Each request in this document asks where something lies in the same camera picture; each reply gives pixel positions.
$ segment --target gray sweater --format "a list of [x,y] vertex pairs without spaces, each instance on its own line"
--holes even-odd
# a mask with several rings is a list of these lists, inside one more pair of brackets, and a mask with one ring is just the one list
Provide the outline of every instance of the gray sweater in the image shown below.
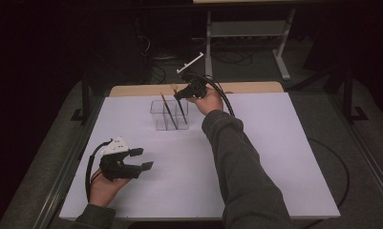
[[[205,117],[202,130],[212,146],[225,204],[225,227],[291,228],[283,195],[263,170],[243,122],[225,112],[212,111]],[[114,216],[114,210],[89,204],[71,228],[109,228]]]

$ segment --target clear acrylic holder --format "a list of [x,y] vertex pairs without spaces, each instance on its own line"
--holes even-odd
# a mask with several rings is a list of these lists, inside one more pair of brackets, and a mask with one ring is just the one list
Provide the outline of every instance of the clear acrylic holder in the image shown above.
[[155,121],[156,130],[188,130],[188,101],[185,99],[180,100],[184,115],[181,113],[181,108],[177,100],[166,100],[166,102],[171,116],[162,100],[152,101],[152,105],[150,106],[150,114],[152,114]]

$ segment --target person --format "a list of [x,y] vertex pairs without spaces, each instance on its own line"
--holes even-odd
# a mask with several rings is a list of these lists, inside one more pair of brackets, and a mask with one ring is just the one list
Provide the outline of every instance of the person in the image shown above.
[[[244,123],[223,111],[222,98],[213,89],[207,88],[204,98],[187,100],[205,115],[202,130],[212,146],[225,205],[225,228],[291,228],[283,195],[261,166],[259,154],[244,132]],[[90,202],[71,228],[109,228],[115,211],[106,206],[128,182],[97,176]]]

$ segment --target white table surface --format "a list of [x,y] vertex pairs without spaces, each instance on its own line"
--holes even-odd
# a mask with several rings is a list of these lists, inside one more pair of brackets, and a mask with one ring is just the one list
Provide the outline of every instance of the white table surface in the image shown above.
[[[235,115],[260,154],[267,174],[281,189],[293,219],[339,217],[328,185],[288,94],[229,94]],[[107,97],[60,213],[75,219],[84,210],[88,158],[100,143],[122,136],[130,148],[144,148],[127,164],[154,161],[117,194],[109,207],[118,219],[219,219],[223,213],[211,147],[202,132],[203,115],[189,104],[188,130],[156,131],[150,112],[159,96]],[[93,172],[100,160],[97,154]]]

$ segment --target gray floor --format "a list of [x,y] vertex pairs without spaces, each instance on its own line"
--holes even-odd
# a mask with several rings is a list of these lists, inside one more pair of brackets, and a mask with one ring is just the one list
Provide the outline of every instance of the gray floor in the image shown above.
[[[302,70],[311,46],[310,40],[301,42],[290,40],[287,42],[283,57],[291,80],[283,81],[271,54],[275,42],[259,44],[259,49],[253,49],[255,51],[252,55],[252,63],[247,66],[224,64],[214,59],[214,76],[220,82],[279,81],[286,88],[313,74],[311,71]],[[253,53],[239,52],[244,55]],[[234,52],[221,52],[221,54],[233,59],[240,57],[239,53]],[[181,61],[160,61],[158,64],[166,71],[167,83],[181,82],[174,74],[175,69],[179,66],[172,66],[182,65]],[[196,63],[193,70],[203,73],[203,61]],[[350,189],[340,206],[342,215],[340,218],[328,219],[310,228],[383,229],[383,195],[365,159],[367,157],[364,157],[364,147],[359,145],[357,138],[353,136],[353,130],[354,133],[361,136],[362,141],[366,143],[366,148],[371,151],[372,157],[383,173],[383,114],[373,103],[368,90],[355,81],[353,105],[360,106],[369,120],[356,121],[354,125],[348,124],[339,111],[341,92],[336,95],[324,94],[321,87],[325,80],[315,82],[301,92],[289,94],[307,137],[311,138],[309,144],[336,203],[339,203],[344,197],[348,179],[343,164],[335,154],[340,156],[348,167]],[[151,84],[158,82],[157,79],[153,79]],[[94,98],[93,101],[93,111],[96,111],[99,109],[102,98]],[[61,202],[62,199],[54,196],[63,197],[67,192],[69,180],[72,180],[74,168],[78,164],[79,152],[77,151],[85,146],[85,140],[82,139],[89,136],[91,125],[95,120],[95,115],[93,115],[87,126],[71,121],[70,117],[77,108],[80,108],[79,85],[74,87],[66,98],[32,167],[15,194],[0,228],[43,228],[47,224],[50,225],[50,228],[63,228],[69,224],[67,220],[57,217],[57,209],[60,206],[53,203]],[[66,163],[67,157],[73,158],[72,163]],[[61,178],[66,182],[58,183],[57,181]],[[53,206],[54,209],[51,210],[54,211],[43,210],[43,206]],[[116,221],[114,228],[127,228],[131,223]],[[312,221],[294,221],[295,228],[305,228],[311,223]]]

